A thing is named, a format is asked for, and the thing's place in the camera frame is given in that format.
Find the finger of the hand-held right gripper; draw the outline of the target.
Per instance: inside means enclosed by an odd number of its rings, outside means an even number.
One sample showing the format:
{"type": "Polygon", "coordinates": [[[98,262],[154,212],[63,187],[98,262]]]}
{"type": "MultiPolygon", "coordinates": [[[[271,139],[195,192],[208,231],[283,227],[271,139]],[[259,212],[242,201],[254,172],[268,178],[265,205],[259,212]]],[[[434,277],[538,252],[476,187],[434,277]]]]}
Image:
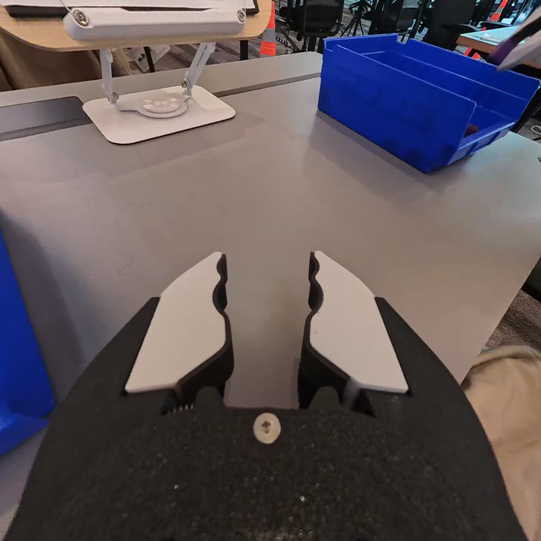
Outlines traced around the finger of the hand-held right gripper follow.
{"type": "Polygon", "coordinates": [[[516,27],[515,32],[506,40],[512,43],[521,43],[540,32],[540,16],[530,16],[516,27]]]}
{"type": "Polygon", "coordinates": [[[540,40],[525,40],[521,42],[510,55],[505,58],[504,62],[497,65],[497,71],[510,70],[524,62],[540,62],[540,40]]]}

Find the long wooden desk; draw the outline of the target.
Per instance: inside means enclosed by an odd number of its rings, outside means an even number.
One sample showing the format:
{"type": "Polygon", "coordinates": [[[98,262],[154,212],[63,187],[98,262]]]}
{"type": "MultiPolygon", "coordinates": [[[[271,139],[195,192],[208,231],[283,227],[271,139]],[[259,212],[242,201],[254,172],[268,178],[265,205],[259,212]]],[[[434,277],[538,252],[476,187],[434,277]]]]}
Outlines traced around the long wooden desk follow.
{"type": "MultiPolygon", "coordinates": [[[[508,37],[510,37],[514,32],[515,26],[506,26],[504,28],[492,29],[492,30],[482,30],[476,32],[467,32],[461,34],[457,39],[457,44],[466,45],[473,48],[476,51],[491,53],[492,50],[497,46],[497,44],[508,37]]],[[[540,32],[530,37],[527,40],[540,40],[540,32]]]]}

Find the orange traffic cone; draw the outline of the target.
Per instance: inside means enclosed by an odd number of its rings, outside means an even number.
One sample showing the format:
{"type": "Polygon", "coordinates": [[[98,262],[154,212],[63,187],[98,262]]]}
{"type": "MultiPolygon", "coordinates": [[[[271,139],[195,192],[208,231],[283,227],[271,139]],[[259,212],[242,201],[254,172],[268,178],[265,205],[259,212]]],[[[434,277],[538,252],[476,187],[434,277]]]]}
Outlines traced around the orange traffic cone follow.
{"type": "Polygon", "coordinates": [[[271,12],[266,29],[261,35],[260,56],[274,57],[276,55],[276,35],[275,35],[275,8],[274,1],[271,1],[271,12]]]}

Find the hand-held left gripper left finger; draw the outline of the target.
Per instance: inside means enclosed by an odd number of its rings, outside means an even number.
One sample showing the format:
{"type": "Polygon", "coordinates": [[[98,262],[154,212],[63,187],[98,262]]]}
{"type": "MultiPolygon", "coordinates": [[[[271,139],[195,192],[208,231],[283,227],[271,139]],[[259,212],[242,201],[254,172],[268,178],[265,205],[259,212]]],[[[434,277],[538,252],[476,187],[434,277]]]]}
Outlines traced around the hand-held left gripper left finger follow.
{"type": "Polygon", "coordinates": [[[214,252],[162,292],[126,394],[171,391],[182,406],[195,403],[204,387],[224,395],[234,369],[227,279],[226,254],[214,252]]]}

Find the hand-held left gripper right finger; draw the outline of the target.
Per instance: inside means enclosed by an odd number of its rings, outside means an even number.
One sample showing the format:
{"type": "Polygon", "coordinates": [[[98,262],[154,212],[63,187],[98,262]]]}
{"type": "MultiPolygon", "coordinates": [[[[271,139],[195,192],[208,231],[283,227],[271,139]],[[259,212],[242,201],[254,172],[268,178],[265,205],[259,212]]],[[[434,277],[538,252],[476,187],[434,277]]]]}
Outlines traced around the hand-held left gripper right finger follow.
{"type": "Polygon", "coordinates": [[[324,387],[351,408],[366,391],[407,396],[409,386],[372,291],[322,251],[310,253],[308,281],[299,407],[308,408],[324,387]]]}

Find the purple wooden cube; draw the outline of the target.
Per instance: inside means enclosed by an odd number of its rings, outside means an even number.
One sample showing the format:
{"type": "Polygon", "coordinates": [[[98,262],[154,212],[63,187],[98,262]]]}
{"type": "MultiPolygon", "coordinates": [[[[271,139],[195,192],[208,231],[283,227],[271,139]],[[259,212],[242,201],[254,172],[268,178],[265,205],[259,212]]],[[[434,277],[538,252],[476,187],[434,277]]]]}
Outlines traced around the purple wooden cube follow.
{"type": "Polygon", "coordinates": [[[524,41],[524,37],[511,36],[497,44],[497,46],[490,53],[490,62],[494,65],[500,65],[504,62],[510,53],[524,41]]]}

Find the black office chair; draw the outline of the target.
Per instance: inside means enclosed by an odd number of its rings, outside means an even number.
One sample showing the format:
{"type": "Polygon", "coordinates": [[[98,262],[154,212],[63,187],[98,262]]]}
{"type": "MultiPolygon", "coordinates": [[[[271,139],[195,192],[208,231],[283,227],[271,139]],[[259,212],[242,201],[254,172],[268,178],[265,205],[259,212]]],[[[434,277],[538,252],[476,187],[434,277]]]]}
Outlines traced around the black office chair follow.
{"type": "Polygon", "coordinates": [[[288,1],[287,24],[298,40],[334,37],[342,23],[344,1],[288,1]]]}

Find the blue plastic bin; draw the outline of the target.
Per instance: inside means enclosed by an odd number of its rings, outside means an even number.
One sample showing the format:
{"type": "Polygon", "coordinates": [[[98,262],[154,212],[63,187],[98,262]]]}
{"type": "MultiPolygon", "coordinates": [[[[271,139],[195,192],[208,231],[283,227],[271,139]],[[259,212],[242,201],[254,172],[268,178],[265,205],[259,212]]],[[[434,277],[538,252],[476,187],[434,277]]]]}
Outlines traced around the blue plastic bin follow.
{"type": "Polygon", "coordinates": [[[55,406],[50,378],[1,236],[1,456],[44,429],[55,406]]]}
{"type": "Polygon", "coordinates": [[[420,172],[503,138],[540,80],[397,34],[324,41],[318,109],[420,172]]]}

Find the white folding stand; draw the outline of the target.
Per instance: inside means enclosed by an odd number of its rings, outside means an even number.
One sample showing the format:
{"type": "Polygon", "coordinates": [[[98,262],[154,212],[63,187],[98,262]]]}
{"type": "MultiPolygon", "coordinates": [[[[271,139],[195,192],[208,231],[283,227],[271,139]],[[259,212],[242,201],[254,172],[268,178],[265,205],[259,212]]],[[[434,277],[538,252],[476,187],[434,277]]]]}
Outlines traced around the white folding stand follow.
{"type": "Polygon", "coordinates": [[[80,41],[129,42],[143,38],[197,36],[199,44],[187,74],[180,85],[119,95],[113,89],[112,50],[99,50],[101,85],[104,98],[84,103],[83,111],[107,141],[131,145],[162,136],[185,132],[222,122],[235,111],[219,98],[196,86],[210,55],[212,38],[236,35],[243,30],[247,12],[245,1],[173,2],[171,7],[68,6],[63,19],[67,33],[80,41]]]}

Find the brown fabric cover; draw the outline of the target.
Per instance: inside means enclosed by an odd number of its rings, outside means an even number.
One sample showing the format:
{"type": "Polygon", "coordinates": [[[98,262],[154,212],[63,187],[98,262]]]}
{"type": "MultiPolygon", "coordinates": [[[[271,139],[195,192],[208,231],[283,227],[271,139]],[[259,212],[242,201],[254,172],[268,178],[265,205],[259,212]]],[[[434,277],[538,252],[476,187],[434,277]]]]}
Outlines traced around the brown fabric cover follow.
{"type": "Polygon", "coordinates": [[[54,52],[23,43],[1,30],[1,91],[100,80],[99,52],[54,52]]]}

